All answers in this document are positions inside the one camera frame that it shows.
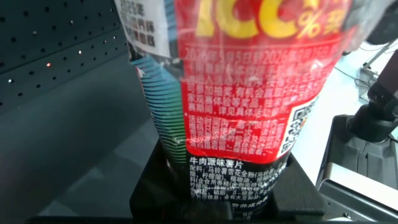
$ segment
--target black platform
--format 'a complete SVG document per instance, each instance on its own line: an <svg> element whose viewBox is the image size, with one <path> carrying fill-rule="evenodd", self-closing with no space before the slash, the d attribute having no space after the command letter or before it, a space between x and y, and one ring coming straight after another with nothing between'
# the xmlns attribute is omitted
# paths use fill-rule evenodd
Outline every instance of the black platform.
<svg viewBox="0 0 398 224"><path fill-rule="evenodd" d="M170 213L177 215L179 205L190 199L174 187L158 141L130 198L135 220L164 220ZM268 204L255 220L319 221L325 213L321 195L300 164L290 155L287 168L279 177Z"/></svg>

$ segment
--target teal striped pattern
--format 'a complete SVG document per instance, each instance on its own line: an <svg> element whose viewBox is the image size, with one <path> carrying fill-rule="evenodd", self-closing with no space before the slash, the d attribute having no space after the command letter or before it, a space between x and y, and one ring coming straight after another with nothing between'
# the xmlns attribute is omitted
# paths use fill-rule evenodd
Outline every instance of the teal striped pattern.
<svg viewBox="0 0 398 224"><path fill-rule="evenodd" d="M132 64L145 73L140 77L142 89L166 153L186 163L180 82L149 55Z"/></svg>

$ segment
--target white label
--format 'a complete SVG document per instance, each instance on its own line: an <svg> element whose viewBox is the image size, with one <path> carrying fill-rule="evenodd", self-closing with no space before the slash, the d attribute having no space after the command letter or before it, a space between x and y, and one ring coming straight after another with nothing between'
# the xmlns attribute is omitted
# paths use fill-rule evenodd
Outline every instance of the white label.
<svg viewBox="0 0 398 224"><path fill-rule="evenodd" d="M148 53L170 57L164 0L115 0L127 40Z"/></svg>

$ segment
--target black stand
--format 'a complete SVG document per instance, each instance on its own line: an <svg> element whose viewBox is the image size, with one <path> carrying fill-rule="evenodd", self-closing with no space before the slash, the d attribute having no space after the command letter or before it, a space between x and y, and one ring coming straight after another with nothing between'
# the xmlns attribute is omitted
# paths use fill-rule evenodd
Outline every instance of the black stand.
<svg viewBox="0 0 398 224"><path fill-rule="evenodd" d="M322 165L332 162L398 189L395 142L390 138L380 142L359 138L349 130L349 121L353 118L348 115L334 117Z"/></svg>
<svg viewBox="0 0 398 224"><path fill-rule="evenodd" d="M177 190L160 142L131 195L130 209L135 220L233 219L228 202L198 203ZM205 217L201 216L203 211L207 212ZM325 204L321 195L294 156L290 155L287 168L279 177L269 203L255 220L321 220L324 213Z"/></svg>

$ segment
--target white table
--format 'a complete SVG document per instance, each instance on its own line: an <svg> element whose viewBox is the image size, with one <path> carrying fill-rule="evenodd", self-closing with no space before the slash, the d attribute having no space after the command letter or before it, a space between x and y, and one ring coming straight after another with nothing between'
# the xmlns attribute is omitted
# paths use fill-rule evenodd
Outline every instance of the white table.
<svg viewBox="0 0 398 224"><path fill-rule="evenodd" d="M292 149L293 155L314 185L333 117L339 114L354 115L362 105L358 99L354 80L333 69Z"/></svg>

